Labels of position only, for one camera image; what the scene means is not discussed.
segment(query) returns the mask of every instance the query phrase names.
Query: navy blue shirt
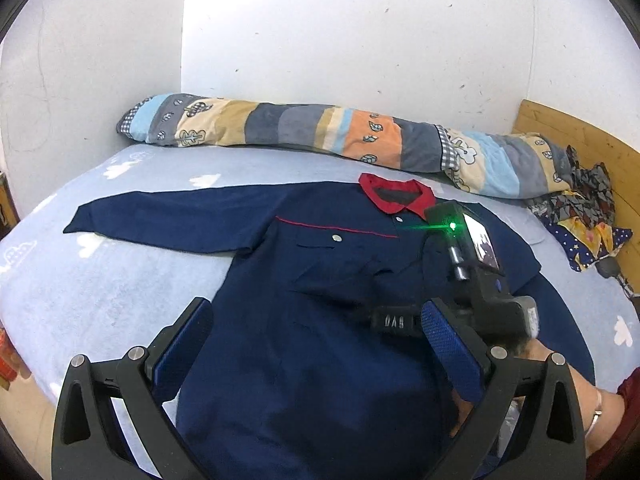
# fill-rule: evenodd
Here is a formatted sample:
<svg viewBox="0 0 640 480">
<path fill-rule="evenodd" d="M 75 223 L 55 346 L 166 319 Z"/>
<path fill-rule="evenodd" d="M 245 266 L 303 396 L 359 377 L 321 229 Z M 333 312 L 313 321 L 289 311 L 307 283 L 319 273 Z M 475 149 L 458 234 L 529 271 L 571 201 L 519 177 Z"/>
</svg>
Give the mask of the navy blue shirt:
<svg viewBox="0 0 640 480">
<path fill-rule="evenodd" d="M 215 323 L 178 401 L 177 428 L 220 480 L 420 478 L 457 411 L 426 340 L 373 333 L 358 306 L 448 298 L 436 202 L 412 180 L 132 192 L 78 209 L 65 232 L 193 253 L 236 250 Z M 573 317 L 530 247 L 478 204 L 514 294 L 538 303 L 540 340 L 593 382 Z"/>
</svg>

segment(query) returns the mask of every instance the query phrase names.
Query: wooden headboard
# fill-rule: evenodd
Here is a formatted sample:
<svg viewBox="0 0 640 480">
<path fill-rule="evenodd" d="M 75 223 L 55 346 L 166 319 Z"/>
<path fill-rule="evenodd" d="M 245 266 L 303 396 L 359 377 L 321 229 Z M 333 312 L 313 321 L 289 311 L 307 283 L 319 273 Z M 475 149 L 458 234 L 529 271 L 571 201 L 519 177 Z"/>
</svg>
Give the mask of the wooden headboard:
<svg viewBox="0 0 640 480">
<path fill-rule="evenodd" d="M 524 100 L 514 132 L 537 132 L 565 148 L 572 145 L 580 165 L 604 162 L 616 201 L 616 226 L 633 229 L 618 261 L 636 292 L 640 292 L 640 153 L 607 132 L 553 108 Z"/>
</svg>

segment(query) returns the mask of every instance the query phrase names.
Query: red piping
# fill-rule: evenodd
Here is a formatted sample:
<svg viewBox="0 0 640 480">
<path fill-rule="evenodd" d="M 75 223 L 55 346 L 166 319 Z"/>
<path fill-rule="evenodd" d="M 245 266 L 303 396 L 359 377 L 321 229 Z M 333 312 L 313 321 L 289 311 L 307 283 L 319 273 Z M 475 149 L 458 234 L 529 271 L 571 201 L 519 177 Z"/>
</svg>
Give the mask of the red piping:
<svg viewBox="0 0 640 480">
<path fill-rule="evenodd" d="M 280 216 L 276 216 L 276 218 L 278 220 L 280 220 L 281 222 L 284 222 L 285 224 L 291 224 L 291 225 L 300 225 L 302 227 L 311 227 L 313 229 L 331 229 L 334 231 L 347 231 L 348 233 L 361 233 L 364 235 L 376 235 L 376 236 L 382 236 L 383 238 L 398 238 L 398 236 L 395 235 L 383 235 L 382 233 L 377 233 L 374 231 L 361 231 L 359 229 L 347 229 L 346 227 L 334 227 L 334 226 L 327 226 L 327 225 L 313 225 L 313 224 L 305 224 L 302 222 L 294 222 L 293 220 L 287 220 L 284 219 Z"/>
</svg>

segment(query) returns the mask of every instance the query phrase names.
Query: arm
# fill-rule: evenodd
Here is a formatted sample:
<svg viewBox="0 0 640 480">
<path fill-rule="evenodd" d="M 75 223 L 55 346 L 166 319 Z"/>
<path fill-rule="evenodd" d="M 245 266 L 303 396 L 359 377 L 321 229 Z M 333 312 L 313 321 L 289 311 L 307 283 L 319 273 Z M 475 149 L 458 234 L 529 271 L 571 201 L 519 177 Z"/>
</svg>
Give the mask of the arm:
<svg viewBox="0 0 640 480">
<path fill-rule="evenodd" d="M 553 353 L 537 339 L 532 339 L 527 345 L 523 357 L 537 361 L 544 361 Z M 598 405 L 598 389 L 580 375 L 572 366 L 571 377 L 574 380 L 575 392 L 578 395 L 582 426 L 588 430 Z M 600 390 L 602 397 L 602 415 L 585 439 L 587 456 L 604 446 L 618 428 L 625 413 L 625 401 L 622 396 Z"/>
</svg>

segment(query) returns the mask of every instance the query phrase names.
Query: patterned fabric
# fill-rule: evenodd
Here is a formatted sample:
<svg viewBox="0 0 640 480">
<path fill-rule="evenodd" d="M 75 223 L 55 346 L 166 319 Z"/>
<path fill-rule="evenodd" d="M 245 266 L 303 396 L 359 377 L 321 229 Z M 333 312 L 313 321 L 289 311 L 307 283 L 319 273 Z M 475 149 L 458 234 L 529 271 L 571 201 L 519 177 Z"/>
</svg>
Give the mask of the patterned fabric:
<svg viewBox="0 0 640 480">
<path fill-rule="evenodd" d="M 577 153 L 571 146 L 567 147 L 566 153 L 571 164 L 572 190 L 534 198 L 529 208 L 537 216 L 548 216 L 552 223 L 578 217 L 589 229 L 601 222 L 613 225 L 616 207 L 604 163 L 585 170 L 580 167 Z"/>
<path fill-rule="evenodd" d="M 116 126 L 116 131 L 120 134 L 123 134 L 126 137 L 129 137 L 129 139 L 135 140 L 133 138 L 133 136 L 131 135 L 130 132 L 130 128 L 131 128 L 131 121 L 133 120 L 133 117 L 135 117 L 136 113 L 138 112 L 138 110 L 140 110 L 140 107 L 151 101 L 151 97 L 148 97 L 146 99 L 144 99 L 143 101 L 140 101 L 137 105 L 135 105 L 131 110 L 129 110 L 123 118 L 121 118 L 121 120 L 118 122 L 118 125 Z"/>
<path fill-rule="evenodd" d="M 541 222 L 562 245 L 570 267 L 581 272 L 605 256 L 615 256 L 628 241 L 631 229 L 612 228 L 601 222 L 594 229 L 587 229 L 578 217 L 552 224 L 547 217 Z"/>
<path fill-rule="evenodd" d="M 568 146 L 572 190 L 527 201 L 529 209 L 562 245 L 573 270 L 581 272 L 605 256 L 615 256 L 633 231 L 614 227 L 615 204 L 604 163 L 580 167 Z"/>
<path fill-rule="evenodd" d="M 449 139 L 446 129 L 439 124 L 436 124 L 438 134 L 440 136 L 440 142 L 442 144 L 442 171 L 451 169 L 457 171 L 460 169 L 460 162 L 458 160 L 458 152 L 455 146 Z"/>
<path fill-rule="evenodd" d="M 117 130 L 161 146 L 280 145 L 416 173 L 458 168 L 458 152 L 442 126 L 327 105 L 168 94 L 137 104 Z"/>
<path fill-rule="evenodd" d="M 447 129 L 460 167 L 447 170 L 466 192 L 533 198 L 570 188 L 566 154 L 540 134 L 491 135 Z"/>
</svg>

